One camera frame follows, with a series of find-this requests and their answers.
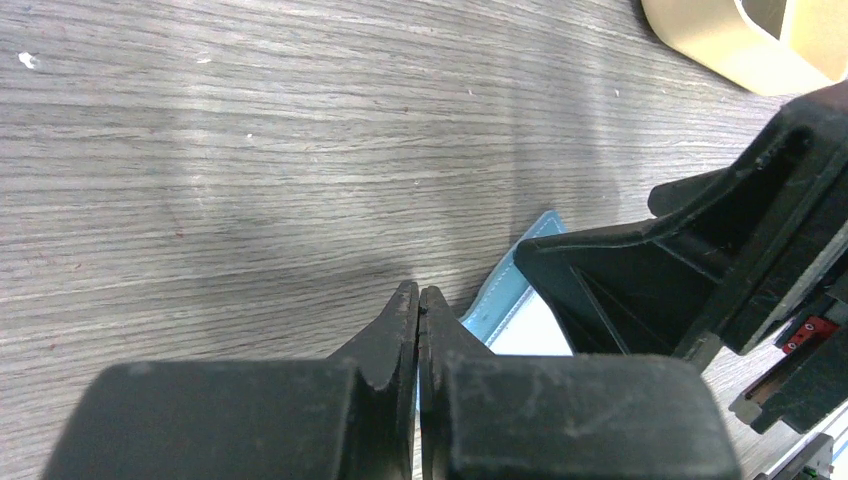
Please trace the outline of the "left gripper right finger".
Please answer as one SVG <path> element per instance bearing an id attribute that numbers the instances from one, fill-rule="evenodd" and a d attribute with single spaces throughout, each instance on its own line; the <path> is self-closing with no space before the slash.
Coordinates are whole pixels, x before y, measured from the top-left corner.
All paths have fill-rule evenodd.
<path id="1" fill-rule="evenodd" d="M 427 479 L 738 479 L 714 398 L 689 363 L 654 355 L 507 356 L 419 303 Z"/>

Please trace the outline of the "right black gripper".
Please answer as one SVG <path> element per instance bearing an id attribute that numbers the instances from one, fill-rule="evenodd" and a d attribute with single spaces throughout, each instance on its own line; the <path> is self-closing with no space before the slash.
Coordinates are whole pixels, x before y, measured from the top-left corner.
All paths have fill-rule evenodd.
<path id="1" fill-rule="evenodd" d="M 733 431 L 802 437 L 847 402 L 847 86 L 782 106 L 730 166 L 655 187 L 655 220 L 524 240 L 520 272 L 583 354 L 706 367 L 773 345 Z"/>

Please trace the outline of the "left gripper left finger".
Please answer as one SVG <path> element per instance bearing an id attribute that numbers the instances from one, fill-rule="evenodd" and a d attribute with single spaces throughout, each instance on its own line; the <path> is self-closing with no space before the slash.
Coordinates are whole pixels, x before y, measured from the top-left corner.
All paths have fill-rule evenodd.
<path id="1" fill-rule="evenodd" d="M 145 361 L 85 390 L 47 479 L 408 479 L 419 288 L 324 359 Z"/>

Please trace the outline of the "blue card holder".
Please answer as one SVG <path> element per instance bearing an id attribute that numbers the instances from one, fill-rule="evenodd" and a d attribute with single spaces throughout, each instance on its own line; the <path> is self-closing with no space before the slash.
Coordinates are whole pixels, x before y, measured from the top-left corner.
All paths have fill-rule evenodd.
<path id="1" fill-rule="evenodd" d="M 499 355 L 570 356 L 551 309 L 516 267 L 516 248 L 498 261 L 460 322 Z"/>

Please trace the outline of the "beige oval tray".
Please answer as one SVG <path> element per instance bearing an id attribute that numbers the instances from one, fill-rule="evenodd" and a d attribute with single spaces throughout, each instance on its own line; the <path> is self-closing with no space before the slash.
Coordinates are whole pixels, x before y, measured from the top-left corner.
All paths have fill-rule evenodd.
<path id="1" fill-rule="evenodd" d="M 667 46 L 762 96 L 801 95 L 847 77 L 845 1 L 643 1 Z"/>

